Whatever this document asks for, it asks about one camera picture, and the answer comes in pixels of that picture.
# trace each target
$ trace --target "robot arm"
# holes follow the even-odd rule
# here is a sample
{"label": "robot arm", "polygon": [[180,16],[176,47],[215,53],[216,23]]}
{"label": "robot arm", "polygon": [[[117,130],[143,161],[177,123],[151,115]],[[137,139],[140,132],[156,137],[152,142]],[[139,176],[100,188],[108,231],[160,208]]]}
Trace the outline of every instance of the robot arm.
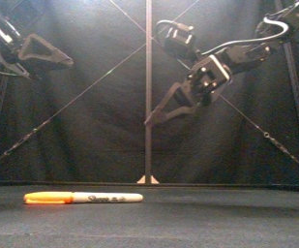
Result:
{"label": "robot arm", "polygon": [[[193,113],[197,106],[212,103],[232,76],[249,71],[289,41],[299,30],[299,1],[280,12],[267,15],[256,29],[256,39],[221,44],[199,52],[193,48],[192,28],[171,21],[157,22],[171,25],[163,48],[176,58],[188,58],[193,66],[183,83],[175,83],[161,103],[149,115],[145,125],[167,121],[179,114]],[[164,112],[164,106],[173,97],[181,105],[172,112]]]}
{"label": "robot arm", "polygon": [[39,71],[68,68],[72,60],[37,35],[23,37],[0,15],[0,63],[16,75],[32,78]]}

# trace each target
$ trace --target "black floor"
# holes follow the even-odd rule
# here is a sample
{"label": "black floor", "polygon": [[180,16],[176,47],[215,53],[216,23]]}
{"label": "black floor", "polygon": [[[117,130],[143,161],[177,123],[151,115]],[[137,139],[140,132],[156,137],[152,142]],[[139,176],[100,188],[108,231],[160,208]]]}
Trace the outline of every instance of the black floor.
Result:
{"label": "black floor", "polygon": [[[36,191],[139,203],[25,205]],[[299,247],[299,192],[224,187],[0,186],[0,247]]]}

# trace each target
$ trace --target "metal pole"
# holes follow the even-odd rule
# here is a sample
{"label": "metal pole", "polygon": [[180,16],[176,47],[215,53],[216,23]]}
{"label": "metal pole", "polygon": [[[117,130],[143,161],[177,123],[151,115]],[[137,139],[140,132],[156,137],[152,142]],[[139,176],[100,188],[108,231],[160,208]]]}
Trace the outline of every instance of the metal pole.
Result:
{"label": "metal pole", "polygon": [[[147,0],[147,102],[145,117],[151,113],[151,0]],[[151,128],[145,127],[145,183],[151,184]]]}
{"label": "metal pole", "polygon": [[[275,3],[276,3],[277,11],[283,10],[281,1],[275,0]],[[291,43],[284,44],[283,48],[284,48],[287,68],[288,68],[288,73],[289,73],[291,87],[292,87],[292,92],[293,92],[295,107],[296,107],[297,118],[299,118],[299,77],[296,73],[296,66],[295,66]]]}

